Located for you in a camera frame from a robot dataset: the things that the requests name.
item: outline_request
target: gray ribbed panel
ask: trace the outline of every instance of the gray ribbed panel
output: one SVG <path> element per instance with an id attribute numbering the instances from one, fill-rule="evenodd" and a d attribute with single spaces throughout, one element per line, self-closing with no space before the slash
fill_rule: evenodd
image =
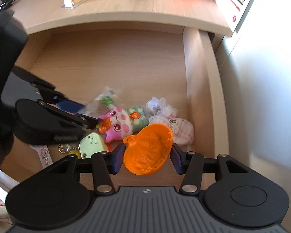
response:
<path id="1" fill-rule="evenodd" d="M 36 231 L 15 226 L 10 233 L 287 233 L 278 225 L 243 230 L 216 221 L 199 199 L 178 194 L 173 187 L 121 187 L 99 197 L 80 220 L 56 230 Z"/>

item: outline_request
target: logo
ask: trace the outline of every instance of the logo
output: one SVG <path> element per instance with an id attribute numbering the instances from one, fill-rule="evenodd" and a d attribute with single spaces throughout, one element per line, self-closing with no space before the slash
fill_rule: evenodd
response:
<path id="1" fill-rule="evenodd" d="M 178 125 L 177 119 L 169 119 L 169 128 L 173 131 L 173 128 Z"/>
<path id="2" fill-rule="evenodd" d="M 141 117 L 141 113 L 136 112 L 136 111 L 132 112 L 129 116 L 131 120 L 139 119 L 140 117 Z"/>
<path id="3" fill-rule="evenodd" d="M 148 189 L 148 188 L 146 188 L 146 189 L 144 189 L 144 190 L 142 190 L 145 194 L 149 194 L 149 193 L 151 193 L 152 192 L 152 190 L 151 189 Z"/>

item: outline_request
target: orange plastic bowl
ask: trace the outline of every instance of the orange plastic bowl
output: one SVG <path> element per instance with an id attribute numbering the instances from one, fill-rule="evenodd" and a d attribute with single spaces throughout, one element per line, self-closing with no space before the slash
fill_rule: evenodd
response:
<path id="1" fill-rule="evenodd" d="M 123 139 L 128 147 L 124 153 L 124 165 L 136 175 L 150 175 L 161 169 L 172 147 L 172 131 L 155 123 L 144 127 L 137 135 Z"/>

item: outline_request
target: pink pig figure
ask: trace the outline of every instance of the pink pig figure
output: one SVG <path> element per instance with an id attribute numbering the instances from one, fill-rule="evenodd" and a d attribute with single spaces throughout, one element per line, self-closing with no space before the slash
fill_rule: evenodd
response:
<path id="1" fill-rule="evenodd" d="M 106 131 L 106 143 L 113 140 L 122 140 L 133 133 L 133 126 L 126 110 L 122 108 L 114 108 L 105 115 L 100 115 L 100 119 L 109 117 L 111 127 Z"/>

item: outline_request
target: desk top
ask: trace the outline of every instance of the desk top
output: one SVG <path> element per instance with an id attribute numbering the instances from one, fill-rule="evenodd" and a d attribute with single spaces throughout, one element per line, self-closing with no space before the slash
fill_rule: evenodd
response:
<path id="1" fill-rule="evenodd" d="M 140 21 L 231 35 L 214 0 L 87 0 L 69 10 L 62 0 L 17 0 L 12 6 L 28 34 L 72 24 Z"/>

